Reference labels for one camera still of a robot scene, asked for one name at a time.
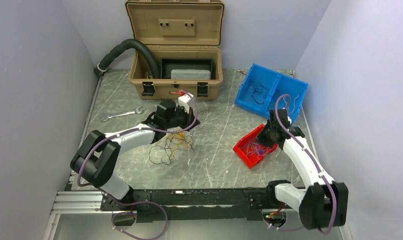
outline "black tray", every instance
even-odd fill
[[[209,70],[210,79],[215,79],[214,60],[212,58],[162,58],[162,79],[170,79],[171,71],[179,70]]]

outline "tan toolbox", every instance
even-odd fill
[[[213,59],[210,80],[147,79],[149,65],[135,51],[129,81],[139,97],[177,99],[178,91],[183,89],[197,99],[216,99],[224,79],[218,48],[224,3],[220,0],[127,0],[125,6],[134,38],[150,49],[159,66],[162,58]]]

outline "gray case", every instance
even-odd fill
[[[210,80],[209,70],[174,69],[170,71],[170,79]]]

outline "marble surface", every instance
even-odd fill
[[[100,84],[88,124],[87,133],[99,130],[103,133],[132,128],[145,120],[156,110],[159,100],[141,100],[128,80],[129,70],[111,70]],[[272,180],[289,180],[297,187],[303,187],[296,167],[280,149],[268,154],[262,162],[248,168],[234,153],[233,147],[246,134],[266,123],[267,119],[234,105],[245,75],[224,69],[224,81],[219,87],[216,100],[198,100],[201,124],[192,133],[193,150],[187,146],[176,150],[173,162],[158,165],[153,162],[167,161],[164,150],[150,149],[144,145],[121,156],[116,163],[115,173],[134,189],[203,189],[203,188],[246,188],[265,187]],[[118,113],[143,106],[143,114],[132,114],[112,118],[106,122],[99,119],[103,113]],[[312,149],[311,138],[302,111],[294,126],[306,134]],[[76,179],[72,190],[86,190],[78,187]]]

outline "red plastic bin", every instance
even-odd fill
[[[237,142],[237,144],[234,146],[232,150],[245,162],[245,164],[249,168],[253,168],[256,164],[260,163],[262,159],[264,159],[264,155],[258,155],[258,154],[252,154],[248,155],[247,153],[250,150],[250,146],[248,146],[248,143],[252,140],[256,140],[256,136],[262,132],[262,129],[264,128],[264,124],[261,124],[260,126],[256,127],[253,131],[251,131],[249,134],[244,136],[240,141]],[[261,146],[261,149],[265,150],[267,153],[272,153],[276,148],[277,144],[275,144],[272,148],[266,147],[266,146]]]

